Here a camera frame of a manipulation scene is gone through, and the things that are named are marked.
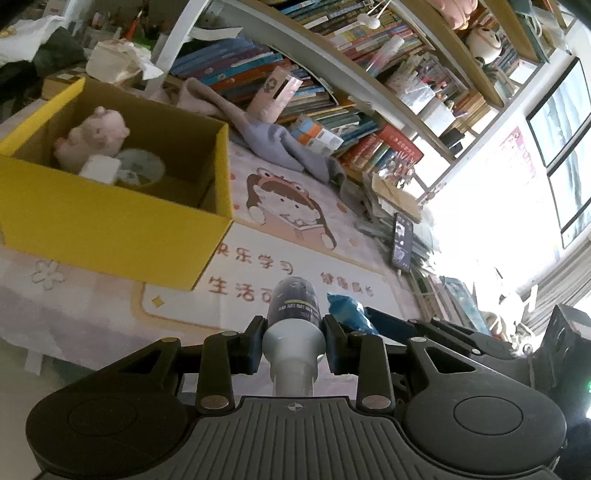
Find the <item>pink cartoon table mat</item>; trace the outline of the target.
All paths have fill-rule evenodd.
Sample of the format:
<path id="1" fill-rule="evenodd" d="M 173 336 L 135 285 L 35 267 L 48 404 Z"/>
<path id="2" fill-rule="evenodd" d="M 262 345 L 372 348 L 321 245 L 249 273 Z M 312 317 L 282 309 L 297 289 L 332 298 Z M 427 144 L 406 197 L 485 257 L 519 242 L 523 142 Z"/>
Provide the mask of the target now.
<path id="1" fill-rule="evenodd" d="M 311 282 L 322 311 L 328 294 L 356 298 L 409 320 L 420 314 L 409 281 L 380 246 L 356 229 L 356 215 L 331 188 L 230 146 L 235 221 L 190 291 L 146 284 L 143 312 L 201 331 L 242 330 L 266 314 L 271 291 L 294 275 Z"/>

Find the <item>black smartphone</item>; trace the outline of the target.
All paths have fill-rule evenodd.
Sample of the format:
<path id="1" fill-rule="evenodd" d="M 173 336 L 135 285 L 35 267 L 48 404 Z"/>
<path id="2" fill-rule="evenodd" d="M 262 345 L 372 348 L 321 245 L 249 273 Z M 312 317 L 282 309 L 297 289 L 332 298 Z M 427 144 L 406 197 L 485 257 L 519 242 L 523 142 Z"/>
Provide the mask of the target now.
<path id="1" fill-rule="evenodd" d="M 391 263 L 394 268 L 404 272 L 410 271 L 413 241 L 414 223 L 401 213 L 395 214 L 391 252 Z"/>

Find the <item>orange blue white box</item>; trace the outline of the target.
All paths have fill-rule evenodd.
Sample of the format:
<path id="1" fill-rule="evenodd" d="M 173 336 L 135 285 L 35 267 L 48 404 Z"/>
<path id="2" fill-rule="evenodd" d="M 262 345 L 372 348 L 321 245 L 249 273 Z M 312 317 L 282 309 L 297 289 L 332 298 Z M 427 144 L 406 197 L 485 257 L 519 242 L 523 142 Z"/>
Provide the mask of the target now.
<path id="1" fill-rule="evenodd" d="M 344 142 L 341 137 L 325 129 L 307 115 L 298 116 L 288 131 L 298 143 L 324 156 L 331 156 Z"/>

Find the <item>grey purple cloth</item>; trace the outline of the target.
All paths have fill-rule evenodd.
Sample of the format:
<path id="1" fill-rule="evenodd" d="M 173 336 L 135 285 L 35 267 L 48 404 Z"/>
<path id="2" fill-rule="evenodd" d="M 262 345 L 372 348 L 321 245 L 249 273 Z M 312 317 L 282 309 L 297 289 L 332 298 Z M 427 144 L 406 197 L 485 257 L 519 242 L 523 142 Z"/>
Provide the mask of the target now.
<path id="1" fill-rule="evenodd" d="M 324 184 L 342 186 L 346 180 L 346 174 L 337 160 L 312 152 L 298 143 L 283 126 L 260 121 L 245 113 L 195 78 L 183 82 L 176 106 L 228 122 L 242 136 L 242 143 L 266 162 L 307 172 Z"/>

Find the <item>stack of papers and books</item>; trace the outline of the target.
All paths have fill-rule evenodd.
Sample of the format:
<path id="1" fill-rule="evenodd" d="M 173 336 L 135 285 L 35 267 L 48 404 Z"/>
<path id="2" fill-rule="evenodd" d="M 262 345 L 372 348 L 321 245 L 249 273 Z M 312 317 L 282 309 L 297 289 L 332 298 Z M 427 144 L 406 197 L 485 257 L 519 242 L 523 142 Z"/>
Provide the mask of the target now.
<path id="1" fill-rule="evenodd" d="M 359 177 L 356 205 L 362 209 L 356 227 L 381 244 L 391 267 L 409 277 L 411 292 L 429 317 L 472 327 L 485 334 L 507 340 L 503 319 L 495 312 L 478 309 L 476 294 L 460 280 L 437 273 L 439 245 L 431 230 L 429 214 L 410 194 L 398 190 L 373 174 Z M 394 215 L 401 213 L 414 223 L 414 241 L 409 272 L 391 263 Z"/>

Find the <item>pink plush pig toy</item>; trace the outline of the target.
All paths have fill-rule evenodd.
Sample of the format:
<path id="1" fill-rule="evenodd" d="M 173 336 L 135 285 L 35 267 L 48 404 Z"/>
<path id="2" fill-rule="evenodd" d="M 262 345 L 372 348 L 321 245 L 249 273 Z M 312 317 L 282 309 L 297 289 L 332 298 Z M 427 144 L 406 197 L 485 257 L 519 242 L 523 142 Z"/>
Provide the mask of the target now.
<path id="1" fill-rule="evenodd" d="M 54 156 L 61 170 L 78 174 L 92 155 L 115 157 L 129 136 L 122 115 L 98 106 L 66 137 L 54 143 Z"/>

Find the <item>white power adapter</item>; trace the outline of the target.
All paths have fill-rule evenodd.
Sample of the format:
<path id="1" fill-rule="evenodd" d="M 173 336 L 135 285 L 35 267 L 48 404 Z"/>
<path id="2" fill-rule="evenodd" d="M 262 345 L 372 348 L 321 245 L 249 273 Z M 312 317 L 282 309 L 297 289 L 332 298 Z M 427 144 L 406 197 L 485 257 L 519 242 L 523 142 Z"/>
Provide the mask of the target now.
<path id="1" fill-rule="evenodd" d="M 78 175 L 101 184 L 114 185 L 117 181 L 121 161 L 104 155 L 91 155 Z"/>

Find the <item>yellow cardboard box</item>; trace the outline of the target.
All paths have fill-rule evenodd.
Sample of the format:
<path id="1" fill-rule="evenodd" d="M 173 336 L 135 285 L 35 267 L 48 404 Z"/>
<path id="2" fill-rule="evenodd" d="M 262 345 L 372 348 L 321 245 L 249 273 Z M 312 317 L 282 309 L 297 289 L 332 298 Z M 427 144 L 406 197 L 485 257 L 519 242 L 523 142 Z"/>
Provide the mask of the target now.
<path id="1" fill-rule="evenodd" d="M 118 111 L 126 146 L 158 156 L 158 182 L 127 189 L 54 167 L 57 139 L 96 107 Z M 1 142 L 1 234 L 11 249 L 177 290 L 194 287 L 232 221 L 229 129 L 82 79 Z"/>

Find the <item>pink cylindrical box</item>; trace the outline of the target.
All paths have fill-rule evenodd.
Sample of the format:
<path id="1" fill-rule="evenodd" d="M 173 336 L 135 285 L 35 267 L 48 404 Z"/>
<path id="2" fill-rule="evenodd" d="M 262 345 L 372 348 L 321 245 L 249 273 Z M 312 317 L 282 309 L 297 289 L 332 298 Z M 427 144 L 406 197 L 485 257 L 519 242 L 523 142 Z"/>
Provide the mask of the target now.
<path id="1" fill-rule="evenodd" d="M 302 83 L 287 69 L 276 67 L 256 92 L 245 113 L 266 123 L 276 122 Z"/>

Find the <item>white tissue pack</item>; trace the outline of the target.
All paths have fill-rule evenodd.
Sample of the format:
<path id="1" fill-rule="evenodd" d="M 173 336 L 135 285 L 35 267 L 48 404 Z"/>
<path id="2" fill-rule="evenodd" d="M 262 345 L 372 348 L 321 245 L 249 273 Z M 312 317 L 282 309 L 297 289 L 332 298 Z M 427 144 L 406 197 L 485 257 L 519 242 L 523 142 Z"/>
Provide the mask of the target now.
<path id="1" fill-rule="evenodd" d="M 107 84 L 120 84 L 141 76 L 144 81 L 158 78 L 163 71 L 151 61 L 151 52 L 127 40 L 98 42 L 85 66 L 89 77 Z"/>

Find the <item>blue wrapper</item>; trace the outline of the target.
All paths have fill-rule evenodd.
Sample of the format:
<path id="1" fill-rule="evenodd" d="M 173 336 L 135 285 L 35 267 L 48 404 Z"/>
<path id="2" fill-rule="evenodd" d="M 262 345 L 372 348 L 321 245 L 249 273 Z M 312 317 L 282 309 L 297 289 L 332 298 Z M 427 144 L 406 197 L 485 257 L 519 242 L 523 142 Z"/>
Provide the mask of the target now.
<path id="1" fill-rule="evenodd" d="M 379 332 L 370 322 L 365 313 L 365 308 L 358 300 L 341 294 L 327 294 L 329 313 L 340 324 L 349 329 L 370 335 L 378 335 Z"/>

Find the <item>dark spray bottle white cap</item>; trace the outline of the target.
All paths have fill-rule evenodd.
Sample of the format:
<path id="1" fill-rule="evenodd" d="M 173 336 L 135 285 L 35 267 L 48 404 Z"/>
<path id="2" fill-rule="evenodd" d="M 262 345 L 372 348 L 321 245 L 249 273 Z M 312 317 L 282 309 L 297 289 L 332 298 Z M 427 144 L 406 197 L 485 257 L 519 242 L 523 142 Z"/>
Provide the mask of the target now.
<path id="1" fill-rule="evenodd" d="M 263 355 L 270 363 L 273 395 L 309 397 L 325 355 L 325 336 L 315 288 L 290 276 L 276 285 L 267 312 Z"/>

